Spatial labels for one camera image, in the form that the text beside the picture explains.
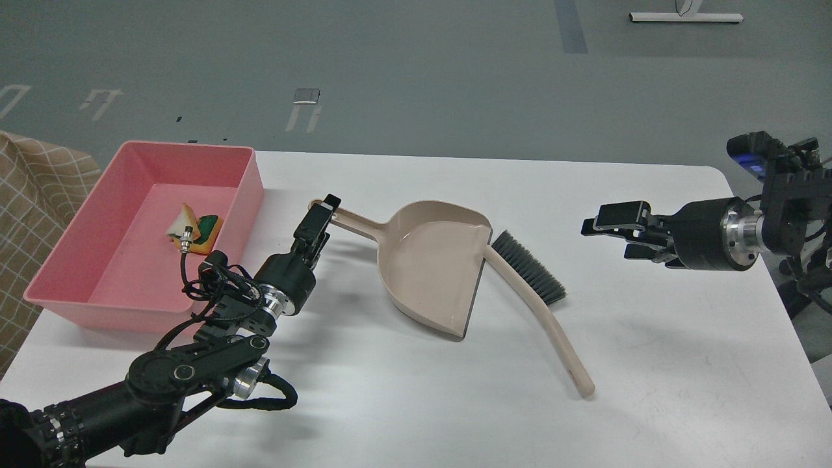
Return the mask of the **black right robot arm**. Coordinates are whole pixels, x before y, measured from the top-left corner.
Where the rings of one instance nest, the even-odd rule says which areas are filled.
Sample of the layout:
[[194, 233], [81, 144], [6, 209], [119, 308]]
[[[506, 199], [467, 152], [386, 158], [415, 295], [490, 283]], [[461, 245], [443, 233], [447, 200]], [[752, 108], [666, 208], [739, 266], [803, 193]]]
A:
[[809, 304], [830, 312], [830, 169], [815, 137], [786, 145], [766, 131], [726, 142], [726, 153], [760, 181], [751, 198], [693, 201], [657, 215], [646, 201], [601, 205], [585, 237], [621, 238], [624, 257], [678, 270], [749, 270], [762, 253], [785, 258], [779, 295], [790, 316]]

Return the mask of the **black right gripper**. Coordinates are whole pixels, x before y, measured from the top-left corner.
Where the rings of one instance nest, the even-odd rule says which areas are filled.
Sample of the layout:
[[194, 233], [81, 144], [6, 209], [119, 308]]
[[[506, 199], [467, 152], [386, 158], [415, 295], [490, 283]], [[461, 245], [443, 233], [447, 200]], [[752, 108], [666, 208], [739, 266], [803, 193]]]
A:
[[670, 236], [673, 248], [630, 243], [625, 259], [666, 264], [668, 269], [743, 270], [757, 261], [764, 244], [760, 238], [763, 215], [741, 198], [693, 201], [665, 220], [653, 214], [647, 201], [601, 205], [585, 219], [585, 237]]

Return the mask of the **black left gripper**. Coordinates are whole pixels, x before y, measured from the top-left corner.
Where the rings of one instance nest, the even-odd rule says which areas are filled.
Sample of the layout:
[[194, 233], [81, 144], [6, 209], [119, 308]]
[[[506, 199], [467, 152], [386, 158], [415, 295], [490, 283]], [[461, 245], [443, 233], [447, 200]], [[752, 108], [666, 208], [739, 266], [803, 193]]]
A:
[[312, 201], [294, 231], [290, 253], [271, 255], [253, 276], [255, 281], [270, 285], [288, 299], [291, 306], [283, 309], [283, 315], [297, 315], [314, 290], [314, 269], [329, 240], [327, 229], [340, 204], [341, 199], [333, 194]]

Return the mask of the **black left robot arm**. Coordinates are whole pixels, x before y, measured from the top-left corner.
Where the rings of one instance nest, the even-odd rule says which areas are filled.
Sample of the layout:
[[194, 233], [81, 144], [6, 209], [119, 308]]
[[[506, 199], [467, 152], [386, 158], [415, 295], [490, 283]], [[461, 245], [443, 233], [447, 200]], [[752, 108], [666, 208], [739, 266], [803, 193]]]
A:
[[161, 455], [176, 433], [215, 407], [285, 411], [299, 396], [268, 367], [281, 316], [294, 316], [316, 285], [314, 269], [341, 199], [314, 201], [286, 253], [258, 273], [211, 252], [183, 291], [205, 303], [134, 359], [121, 382], [40, 409], [2, 401], [3, 467], [83, 467], [114, 447]]

